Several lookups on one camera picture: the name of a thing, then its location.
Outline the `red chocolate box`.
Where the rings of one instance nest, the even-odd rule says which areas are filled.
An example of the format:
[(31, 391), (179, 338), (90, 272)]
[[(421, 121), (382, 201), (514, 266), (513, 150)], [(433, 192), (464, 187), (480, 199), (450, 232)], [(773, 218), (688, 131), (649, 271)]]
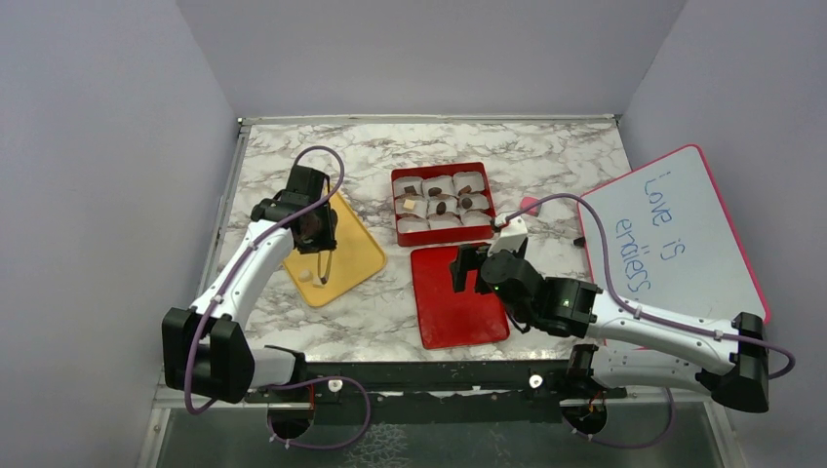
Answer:
[(416, 247), (492, 237), (492, 190), (481, 162), (391, 172), (397, 244)]

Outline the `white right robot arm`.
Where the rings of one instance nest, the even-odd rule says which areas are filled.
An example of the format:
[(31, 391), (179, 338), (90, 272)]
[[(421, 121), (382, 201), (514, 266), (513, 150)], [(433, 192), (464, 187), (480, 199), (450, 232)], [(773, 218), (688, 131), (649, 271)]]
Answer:
[(576, 346), (562, 374), (577, 397), (640, 385), (695, 391), (731, 410), (769, 409), (765, 327), (754, 314), (710, 320), (646, 309), (591, 283), (544, 277), (523, 253), (492, 253), (487, 244), (460, 246), (449, 271), (457, 293), (475, 272), (475, 293), (494, 294), (521, 332), (636, 345), (634, 351)]

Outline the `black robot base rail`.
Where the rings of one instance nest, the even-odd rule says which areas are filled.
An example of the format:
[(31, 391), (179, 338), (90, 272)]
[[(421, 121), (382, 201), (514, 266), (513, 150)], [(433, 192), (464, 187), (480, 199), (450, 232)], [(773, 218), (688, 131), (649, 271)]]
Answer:
[(373, 423), (437, 424), (527, 421), (559, 423), (565, 400), (587, 404), (623, 398), (586, 367), (591, 346), (570, 359), (442, 362), (310, 362), (294, 390), (251, 390), (247, 404), (266, 404), (287, 419), (344, 425), (368, 414)]

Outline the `pink whiteboard eraser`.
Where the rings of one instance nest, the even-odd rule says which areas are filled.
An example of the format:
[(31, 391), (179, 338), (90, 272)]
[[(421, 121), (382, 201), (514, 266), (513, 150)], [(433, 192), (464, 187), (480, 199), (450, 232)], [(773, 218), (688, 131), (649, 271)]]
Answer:
[(524, 215), (537, 217), (540, 213), (540, 205), (538, 200), (533, 197), (524, 197), (520, 202), (520, 211)]

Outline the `pink framed whiteboard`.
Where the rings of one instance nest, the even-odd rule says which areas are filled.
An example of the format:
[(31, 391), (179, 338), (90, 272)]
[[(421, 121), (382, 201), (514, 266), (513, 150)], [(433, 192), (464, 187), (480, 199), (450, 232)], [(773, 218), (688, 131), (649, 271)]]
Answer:
[(771, 318), (702, 149), (682, 146), (583, 194), (594, 283), (700, 319)]

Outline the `yellow plastic tray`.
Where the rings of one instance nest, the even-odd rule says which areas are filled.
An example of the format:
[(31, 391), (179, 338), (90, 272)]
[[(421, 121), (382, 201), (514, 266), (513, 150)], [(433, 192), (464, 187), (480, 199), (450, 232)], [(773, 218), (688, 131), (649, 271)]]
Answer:
[[(283, 262), (299, 294), (311, 307), (327, 305), (348, 293), (378, 273), (386, 263), (384, 250), (341, 193), (334, 195), (331, 205), (338, 215), (336, 249), (332, 253), (316, 254), (293, 251)], [(302, 270), (310, 270), (313, 279), (319, 278), (325, 286), (314, 288), (313, 279), (302, 283), (298, 278)]]

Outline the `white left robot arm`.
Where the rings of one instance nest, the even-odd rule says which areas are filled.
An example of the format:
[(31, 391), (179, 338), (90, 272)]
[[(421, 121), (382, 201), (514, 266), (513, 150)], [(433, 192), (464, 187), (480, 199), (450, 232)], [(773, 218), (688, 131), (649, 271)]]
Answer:
[(256, 204), (241, 245), (214, 282), (185, 309), (162, 321), (165, 383), (187, 398), (238, 403), (270, 386), (283, 400), (306, 387), (302, 353), (276, 345), (254, 349), (244, 329), (275, 270), (292, 253), (336, 247), (330, 199), (340, 188), (325, 173), (293, 166), (287, 185)]

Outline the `red box lid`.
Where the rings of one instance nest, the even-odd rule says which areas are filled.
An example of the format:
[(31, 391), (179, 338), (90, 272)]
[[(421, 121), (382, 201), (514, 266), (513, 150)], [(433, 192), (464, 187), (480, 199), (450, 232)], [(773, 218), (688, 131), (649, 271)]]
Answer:
[(422, 345), (427, 350), (491, 344), (507, 339), (510, 326), (499, 301), (473, 291), (476, 273), (466, 289), (453, 290), (450, 263), (456, 246), (411, 252), (413, 292)]

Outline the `white paper cup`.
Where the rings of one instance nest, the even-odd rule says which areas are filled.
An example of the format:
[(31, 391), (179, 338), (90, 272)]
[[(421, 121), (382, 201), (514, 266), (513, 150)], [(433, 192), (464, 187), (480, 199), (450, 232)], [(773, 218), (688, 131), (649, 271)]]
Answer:
[(449, 229), (461, 227), (461, 219), (454, 214), (435, 214), (428, 217), (429, 228), (431, 230)]
[(394, 202), (399, 217), (427, 218), (428, 204), (428, 200), (421, 196), (400, 197)]
[(425, 232), (430, 230), (430, 224), (428, 220), (419, 217), (401, 217), (397, 221), (397, 230), (401, 234)]
[(457, 196), (461, 196), (459, 190), (466, 185), (472, 187), (471, 193), (483, 193), (487, 189), (485, 178), (480, 172), (456, 173), (453, 175), (453, 184)]
[[(473, 206), (469, 210), (465, 210), (460, 205), (460, 201), (463, 198), (470, 198), (473, 201)], [(468, 211), (485, 212), (491, 207), (491, 204), (489, 203), (488, 197), (486, 195), (482, 194), (482, 193), (462, 194), (461, 196), (458, 197), (457, 205), (458, 205), (459, 212), (461, 214), (463, 214), (465, 212), (468, 212)]]
[(463, 226), (491, 226), (492, 218), (479, 211), (468, 211), (460, 216)]
[(422, 195), (423, 179), (419, 176), (403, 176), (392, 181), (394, 198)]
[(437, 197), (455, 196), (453, 178), (450, 175), (439, 175), (435, 177), (425, 178), (422, 182), (422, 192), (424, 196), (432, 198), (428, 195), (428, 190), (431, 187), (440, 187), (442, 194)]
[(457, 199), (453, 196), (428, 199), (427, 216), (458, 215)]

